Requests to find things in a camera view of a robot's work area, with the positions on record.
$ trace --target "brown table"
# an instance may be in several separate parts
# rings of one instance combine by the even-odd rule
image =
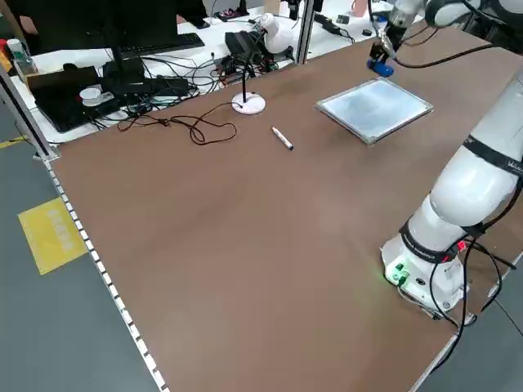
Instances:
[[[406,391],[451,337],[399,298],[379,247],[419,206],[521,58],[501,49],[392,81],[435,111],[368,147],[313,108],[375,75],[362,42],[249,82],[267,100],[198,147],[184,127],[112,128],[53,163],[170,390]],[[477,46],[453,29],[402,49],[420,63]],[[155,113],[200,115],[239,87]],[[270,131],[295,145],[289,152]],[[207,136],[225,136],[203,127]],[[512,259],[521,203],[484,243]],[[494,271],[471,260],[473,287]]]

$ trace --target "black keyboard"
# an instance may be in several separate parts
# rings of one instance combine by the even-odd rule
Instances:
[[[123,47],[122,57],[130,59],[136,56],[154,55],[165,51],[182,51],[193,47],[204,47],[205,44],[197,33],[178,34],[172,42],[163,45],[146,45],[140,47]]]

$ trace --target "white marker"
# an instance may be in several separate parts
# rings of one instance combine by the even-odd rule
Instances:
[[[294,149],[293,144],[287,140],[285,136],[282,135],[280,131],[278,131],[276,128],[272,127],[272,131],[275,133],[275,135],[278,136],[278,138],[284,143],[284,145],[287,146],[289,151],[292,151]]]

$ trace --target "yellow floor tape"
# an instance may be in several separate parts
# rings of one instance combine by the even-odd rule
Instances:
[[[15,139],[11,139],[8,141],[0,141],[0,149],[5,149],[6,147],[9,147],[10,145],[15,145],[16,143],[20,143],[21,141],[24,141],[24,138],[22,136],[18,136]]]
[[[46,274],[87,252],[61,198],[18,214],[40,274]]]

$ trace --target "white lamp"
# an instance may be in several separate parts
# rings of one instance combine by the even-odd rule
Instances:
[[[272,14],[265,14],[260,20],[260,26],[265,30],[264,43],[269,53],[278,54],[293,43],[293,31],[282,24]],[[258,114],[265,107],[266,102],[262,96],[246,91],[247,66],[245,66],[242,80],[243,91],[232,99],[232,107],[242,114]]]

